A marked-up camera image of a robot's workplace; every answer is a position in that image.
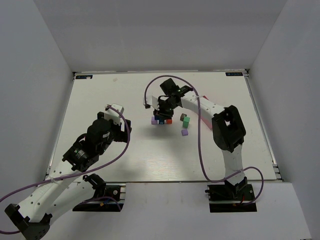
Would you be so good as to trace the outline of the pink plastic box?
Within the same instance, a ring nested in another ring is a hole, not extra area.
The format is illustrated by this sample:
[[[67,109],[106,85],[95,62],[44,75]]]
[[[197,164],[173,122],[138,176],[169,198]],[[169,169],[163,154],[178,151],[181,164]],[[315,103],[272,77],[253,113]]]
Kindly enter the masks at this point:
[[[210,130],[213,129],[211,120],[207,120],[203,110],[201,110],[201,120]]]

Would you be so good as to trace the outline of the large lilac wood block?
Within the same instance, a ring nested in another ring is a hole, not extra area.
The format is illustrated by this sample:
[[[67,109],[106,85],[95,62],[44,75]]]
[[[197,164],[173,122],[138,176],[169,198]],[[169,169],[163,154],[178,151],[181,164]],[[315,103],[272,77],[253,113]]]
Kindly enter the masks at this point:
[[[154,116],[151,117],[151,124],[152,125],[157,125],[158,124],[158,121],[155,119]]]

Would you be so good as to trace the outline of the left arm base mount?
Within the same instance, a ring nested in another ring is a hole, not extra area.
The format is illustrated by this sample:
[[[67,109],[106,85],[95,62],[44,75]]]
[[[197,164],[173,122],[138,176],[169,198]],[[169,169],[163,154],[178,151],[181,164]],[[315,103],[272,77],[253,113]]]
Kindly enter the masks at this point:
[[[82,180],[89,183],[93,194],[76,205],[73,212],[120,212],[125,203],[125,184],[107,183],[100,176],[93,173],[84,175]]]

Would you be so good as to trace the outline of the red orange wood cube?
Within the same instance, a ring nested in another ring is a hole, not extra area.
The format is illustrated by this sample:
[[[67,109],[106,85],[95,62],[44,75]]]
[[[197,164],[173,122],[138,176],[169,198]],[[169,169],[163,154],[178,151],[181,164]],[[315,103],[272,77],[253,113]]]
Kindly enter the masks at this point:
[[[172,119],[167,119],[166,124],[171,125],[173,123]]]

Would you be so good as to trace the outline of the left blue table label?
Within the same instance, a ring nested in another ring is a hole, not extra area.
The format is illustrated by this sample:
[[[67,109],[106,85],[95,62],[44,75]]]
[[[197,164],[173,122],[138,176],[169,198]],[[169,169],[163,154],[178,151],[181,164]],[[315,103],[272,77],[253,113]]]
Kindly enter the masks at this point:
[[[81,79],[81,80],[85,80],[85,79],[92,79],[93,75],[76,75],[75,79]]]

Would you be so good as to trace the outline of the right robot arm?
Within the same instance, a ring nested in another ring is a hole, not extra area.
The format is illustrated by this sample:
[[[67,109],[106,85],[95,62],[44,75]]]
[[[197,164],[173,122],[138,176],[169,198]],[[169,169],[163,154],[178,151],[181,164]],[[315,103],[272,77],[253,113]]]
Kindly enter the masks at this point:
[[[179,87],[172,78],[160,84],[160,88],[166,97],[165,100],[158,97],[154,115],[161,120],[172,118],[174,109],[181,107],[198,114],[198,119],[211,122],[213,141],[221,149],[225,178],[223,180],[226,189],[233,198],[238,197],[248,180],[243,172],[242,147],[246,130],[238,109],[219,106],[190,86]]]

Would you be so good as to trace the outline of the brown window wood block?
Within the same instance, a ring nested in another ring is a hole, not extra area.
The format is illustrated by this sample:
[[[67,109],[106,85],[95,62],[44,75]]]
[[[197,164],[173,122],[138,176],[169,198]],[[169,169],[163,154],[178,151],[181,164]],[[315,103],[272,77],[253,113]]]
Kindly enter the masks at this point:
[[[184,113],[182,113],[182,114],[181,114],[181,116],[180,116],[180,121],[182,121],[182,122],[183,122],[185,117],[187,117],[187,115],[186,115],[186,114],[184,114]]]

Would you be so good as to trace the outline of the dark blue wood block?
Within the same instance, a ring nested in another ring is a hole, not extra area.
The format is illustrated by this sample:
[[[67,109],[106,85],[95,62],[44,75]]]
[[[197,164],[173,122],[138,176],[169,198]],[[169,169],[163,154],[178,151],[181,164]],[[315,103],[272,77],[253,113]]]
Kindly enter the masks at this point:
[[[155,114],[154,115],[154,119],[157,120],[157,121],[165,121],[165,120],[171,120],[172,119],[172,116],[170,115],[157,115]]]

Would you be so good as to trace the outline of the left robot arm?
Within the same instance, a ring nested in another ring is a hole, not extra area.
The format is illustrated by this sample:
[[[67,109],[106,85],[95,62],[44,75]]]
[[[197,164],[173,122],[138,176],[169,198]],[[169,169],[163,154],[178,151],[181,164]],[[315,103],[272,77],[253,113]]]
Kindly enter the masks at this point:
[[[26,240],[40,240],[51,225],[78,204],[102,199],[106,182],[94,165],[113,142],[130,142],[131,121],[114,108],[99,112],[97,119],[62,156],[48,177],[32,186],[34,191],[4,212]]]

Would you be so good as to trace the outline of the blue table label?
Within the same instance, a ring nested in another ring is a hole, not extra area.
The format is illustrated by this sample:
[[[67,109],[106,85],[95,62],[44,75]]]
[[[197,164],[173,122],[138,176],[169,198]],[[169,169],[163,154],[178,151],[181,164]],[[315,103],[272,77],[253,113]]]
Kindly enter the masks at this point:
[[[76,75],[75,79],[81,79],[81,80],[85,80],[85,79],[92,79],[93,75]]]
[[[240,77],[240,76],[243,76],[243,73],[242,72],[226,72],[225,75],[227,77]]]

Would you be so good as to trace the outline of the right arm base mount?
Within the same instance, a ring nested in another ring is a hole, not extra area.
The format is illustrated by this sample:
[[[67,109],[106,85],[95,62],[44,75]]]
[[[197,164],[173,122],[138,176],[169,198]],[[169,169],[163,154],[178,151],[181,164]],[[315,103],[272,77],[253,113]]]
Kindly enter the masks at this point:
[[[208,185],[204,191],[208,195],[211,213],[253,213],[257,212],[256,203],[248,204],[255,198],[253,186],[248,184],[236,196],[222,184]]]

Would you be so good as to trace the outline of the green hospital wood block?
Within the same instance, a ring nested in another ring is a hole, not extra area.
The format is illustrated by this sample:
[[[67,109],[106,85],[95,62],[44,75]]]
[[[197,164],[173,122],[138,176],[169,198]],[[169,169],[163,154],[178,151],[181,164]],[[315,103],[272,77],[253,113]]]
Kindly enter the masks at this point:
[[[187,129],[189,127],[190,124],[190,117],[185,116],[182,120],[182,127]]]

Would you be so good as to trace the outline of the small lilac wood block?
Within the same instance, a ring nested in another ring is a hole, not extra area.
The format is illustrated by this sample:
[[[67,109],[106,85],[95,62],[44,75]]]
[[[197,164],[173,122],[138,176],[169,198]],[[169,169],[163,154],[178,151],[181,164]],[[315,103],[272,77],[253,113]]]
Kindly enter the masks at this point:
[[[182,129],[181,130],[181,135],[182,136],[188,136],[189,135],[189,132],[188,132],[188,130],[185,128],[185,129]]]

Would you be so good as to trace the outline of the right blue table label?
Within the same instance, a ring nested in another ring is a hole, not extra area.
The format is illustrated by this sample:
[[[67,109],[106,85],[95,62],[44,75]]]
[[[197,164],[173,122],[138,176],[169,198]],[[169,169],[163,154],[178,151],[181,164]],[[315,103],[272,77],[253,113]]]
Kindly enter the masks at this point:
[[[227,77],[240,77],[240,76],[243,76],[243,73],[242,72],[226,72],[225,75]]]

